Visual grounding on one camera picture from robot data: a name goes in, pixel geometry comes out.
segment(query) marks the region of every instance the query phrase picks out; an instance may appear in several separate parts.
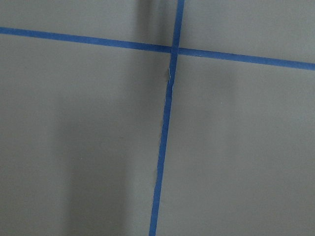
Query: vertical tape strip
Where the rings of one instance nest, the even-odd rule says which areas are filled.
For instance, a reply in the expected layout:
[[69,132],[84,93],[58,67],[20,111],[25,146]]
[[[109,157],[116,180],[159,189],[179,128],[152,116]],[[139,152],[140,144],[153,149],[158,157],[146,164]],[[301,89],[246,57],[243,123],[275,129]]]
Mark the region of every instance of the vertical tape strip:
[[169,64],[170,78],[169,78],[169,81],[167,83],[167,88],[166,88],[165,105],[164,105],[164,113],[163,113],[163,126],[162,126],[162,134],[161,134],[161,141],[159,145],[158,161],[157,161],[157,181],[154,188],[149,236],[155,236],[156,231],[157,231],[158,208],[159,208],[159,200],[161,196],[168,126],[169,126],[169,120],[171,116],[173,86],[175,82],[179,41],[180,41],[181,29],[182,29],[183,10],[184,10],[184,0],[178,0],[174,33],[173,33],[173,44],[172,44],[172,49],[171,49],[171,59],[170,59],[170,64]]

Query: blue tape line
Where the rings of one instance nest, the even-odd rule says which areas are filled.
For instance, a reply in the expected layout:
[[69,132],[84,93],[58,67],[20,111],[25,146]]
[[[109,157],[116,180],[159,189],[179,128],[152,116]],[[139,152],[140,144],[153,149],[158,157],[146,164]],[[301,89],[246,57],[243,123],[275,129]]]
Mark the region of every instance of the blue tape line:
[[264,64],[264,65],[283,66],[283,67],[298,68],[298,69],[305,69],[305,70],[315,70],[315,64],[313,63],[292,61],[292,60],[254,57],[254,56],[238,55],[238,54],[231,54],[231,53],[219,53],[219,52],[203,51],[203,50],[188,49],[188,48],[180,48],[179,54],[186,55],[186,56],[234,60],[234,61],[242,61],[242,62]]
[[164,113],[163,113],[163,126],[162,126],[162,134],[161,134],[161,141],[159,145],[158,161],[157,161],[157,181],[154,188],[149,236],[155,236],[156,231],[157,231],[158,208],[159,208],[159,200],[161,196],[168,126],[169,126],[169,120],[171,116],[173,86],[175,82],[183,11],[184,11],[184,0],[178,0],[175,26],[174,26],[174,34],[173,34],[173,44],[172,44],[172,50],[171,50],[171,59],[170,59],[170,64],[169,64],[170,79],[167,83],[167,88],[166,88],[165,105],[164,105]]
[[[136,42],[129,42],[129,41],[113,40],[113,39],[77,36],[77,35],[62,34],[62,33],[42,32],[42,31],[26,30],[26,29],[14,29],[14,28],[6,28],[6,27],[0,27],[0,33],[9,34],[9,35],[17,35],[17,36],[25,36],[25,37],[53,39],[53,40],[68,41],[68,42],[95,44],[95,45],[118,47],[118,48],[130,48],[130,49],[160,52],[160,53],[171,53],[171,49],[172,49],[169,46],[162,46],[162,45],[155,45],[155,44],[136,43]],[[293,60],[254,57],[254,56],[238,55],[238,54],[231,54],[231,53],[220,53],[220,52],[204,51],[204,50],[189,49],[189,48],[179,48],[178,54],[186,55],[186,56],[203,57],[203,58],[234,60],[234,61],[242,61],[242,62],[249,62],[249,63],[256,63],[256,64],[298,68],[298,69],[305,69],[305,70],[315,70],[314,63],[307,63],[307,62],[293,61]]]
[[88,44],[111,46],[111,47],[118,47],[118,48],[131,48],[131,49],[160,52],[160,53],[171,52],[171,47],[169,46],[161,46],[161,45],[154,45],[154,44],[147,44],[147,43],[136,43],[136,42],[120,41],[120,40],[112,40],[112,39],[104,39],[104,38],[94,38],[94,37],[86,37],[86,36],[77,36],[77,35],[62,34],[62,33],[50,33],[50,32],[42,32],[42,31],[26,30],[26,29],[13,29],[13,28],[5,28],[5,27],[0,27],[0,33],[26,36],[26,37],[53,39],[53,40],[68,41],[68,42],[76,42],[76,43],[88,43]]

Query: blue painter's tape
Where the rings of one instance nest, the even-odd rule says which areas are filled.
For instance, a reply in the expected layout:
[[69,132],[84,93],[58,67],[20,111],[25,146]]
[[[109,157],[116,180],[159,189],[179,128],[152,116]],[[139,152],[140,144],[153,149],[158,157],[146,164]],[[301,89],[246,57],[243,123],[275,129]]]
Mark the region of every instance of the blue painter's tape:
[[292,60],[254,57],[254,56],[238,55],[238,54],[231,54],[231,53],[219,53],[219,52],[203,51],[203,50],[188,49],[188,48],[180,48],[179,54],[186,55],[186,56],[234,60],[234,61],[242,61],[242,62],[264,64],[264,65],[274,65],[274,66],[298,68],[298,69],[305,69],[305,70],[315,70],[315,64],[313,63],[292,61]]
[[[136,43],[136,42],[129,42],[129,41],[77,36],[77,35],[62,34],[62,33],[42,32],[42,31],[26,30],[26,29],[13,29],[13,28],[6,28],[6,27],[0,27],[0,33],[9,34],[9,35],[17,35],[17,36],[25,36],[25,37],[53,39],[53,40],[59,40],[59,41],[95,44],[95,45],[118,47],[118,48],[130,48],[130,49],[160,52],[160,53],[171,53],[171,50],[172,50],[172,47],[155,45],[155,44]],[[242,62],[249,62],[249,63],[256,63],[256,64],[298,68],[298,69],[305,69],[305,70],[315,70],[314,63],[307,63],[307,62],[301,62],[301,61],[246,56],[246,55],[238,55],[238,54],[231,54],[231,53],[220,53],[220,52],[203,51],[203,50],[189,49],[189,48],[179,48],[178,54],[186,55],[186,56],[203,57],[203,58],[234,60],[234,61],[242,61]]]
[[174,34],[173,34],[173,44],[172,44],[172,50],[171,50],[171,59],[170,59],[170,64],[169,64],[170,79],[167,83],[167,88],[166,88],[166,97],[165,97],[165,105],[164,105],[164,113],[163,113],[163,126],[162,126],[162,134],[161,134],[161,141],[159,145],[158,161],[157,161],[157,181],[154,188],[149,236],[155,236],[156,231],[157,231],[158,209],[159,209],[159,201],[160,201],[160,196],[161,196],[168,126],[169,126],[169,120],[171,116],[173,86],[175,82],[183,11],[184,11],[184,0],[178,0],[175,26],[174,26]]
[[87,44],[111,46],[111,47],[118,47],[118,48],[131,48],[131,49],[160,52],[160,53],[171,52],[171,47],[169,46],[154,45],[154,44],[147,44],[147,43],[136,43],[136,42],[120,41],[120,40],[112,40],[112,39],[104,39],[104,38],[94,38],[94,37],[86,37],[86,36],[76,36],[76,35],[62,34],[62,33],[50,33],[50,32],[42,32],[42,31],[34,31],[34,30],[26,30],[26,29],[13,29],[13,28],[5,28],[5,27],[0,27],[0,33],[26,36],[26,37],[53,39],[53,40],[68,41],[68,42],[76,42],[76,43],[87,43]]

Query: gray surface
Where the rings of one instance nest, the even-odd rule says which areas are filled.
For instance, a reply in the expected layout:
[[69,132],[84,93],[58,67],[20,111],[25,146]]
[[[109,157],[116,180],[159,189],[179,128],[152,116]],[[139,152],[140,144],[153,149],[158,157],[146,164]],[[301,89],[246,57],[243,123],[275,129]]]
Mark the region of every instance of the gray surface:
[[180,56],[158,236],[312,236],[315,72]]
[[171,45],[175,0],[2,0],[0,26]]
[[315,63],[313,0],[188,0],[181,47]]
[[0,235],[147,235],[169,55],[0,41]]

